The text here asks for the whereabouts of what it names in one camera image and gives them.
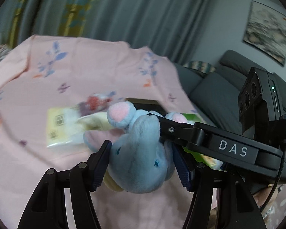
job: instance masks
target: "blue stuffed elephant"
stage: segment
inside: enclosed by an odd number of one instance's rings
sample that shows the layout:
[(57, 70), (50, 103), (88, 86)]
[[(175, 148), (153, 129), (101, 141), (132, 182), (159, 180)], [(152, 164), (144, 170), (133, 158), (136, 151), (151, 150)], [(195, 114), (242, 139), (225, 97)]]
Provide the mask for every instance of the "blue stuffed elephant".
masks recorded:
[[(161, 116), (154, 111), (136, 110), (130, 102), (113, 104), (107, 111), (108, 122), (125, 134), (112, 145), (106, 174), (111, 182), (131, 193), (158, 189), (175, 170), (172, 142), (159, 142), (160, 123), (155, 115)], [(188, 122), (179, 113), (165, 117), (179, 123)]]

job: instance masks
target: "metal bolt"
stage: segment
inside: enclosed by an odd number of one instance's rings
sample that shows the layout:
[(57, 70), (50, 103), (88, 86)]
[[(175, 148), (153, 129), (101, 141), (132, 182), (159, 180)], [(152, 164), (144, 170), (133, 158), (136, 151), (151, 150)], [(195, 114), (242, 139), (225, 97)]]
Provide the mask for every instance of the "metal bolt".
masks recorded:
[(52, 175), (55, 172), (55, 169), (48, 169), (47, 174)]
[(200, 168), (200, 169), (203, 169), (206, 165), (202, 162), (198, 162), (197, 163), (197, 167)]
[(85, 168), (87, 166), (87, 163), (85, 162), (81, 162), (78, 164), (78, 167), (80, 167), (81, 169)]

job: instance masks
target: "gray curtain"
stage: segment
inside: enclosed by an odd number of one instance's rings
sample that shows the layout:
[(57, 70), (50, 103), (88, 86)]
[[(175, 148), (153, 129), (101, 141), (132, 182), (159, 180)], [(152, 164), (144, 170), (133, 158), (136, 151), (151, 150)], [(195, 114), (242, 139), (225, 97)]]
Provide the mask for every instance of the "gray curtain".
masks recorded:
[(211, 0), (95, 0), (84, 37), (148, 46), (172, 62), (191, 58)]

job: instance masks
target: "elephant ear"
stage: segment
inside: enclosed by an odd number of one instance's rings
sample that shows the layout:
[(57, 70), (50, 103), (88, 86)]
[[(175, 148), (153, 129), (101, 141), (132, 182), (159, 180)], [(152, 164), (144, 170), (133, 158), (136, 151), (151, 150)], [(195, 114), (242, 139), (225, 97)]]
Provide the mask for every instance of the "elephant ear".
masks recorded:
[(183, 114), (171, 112), (165, 116), (165, 118), (176, 121), (178, 123), (188, 123), (188, 120), (185, 118)]
[(136, 108), (131, 102), (118, 102), (108, 108), (107, 119), (113, 127), (126, 129), (135, 112)]

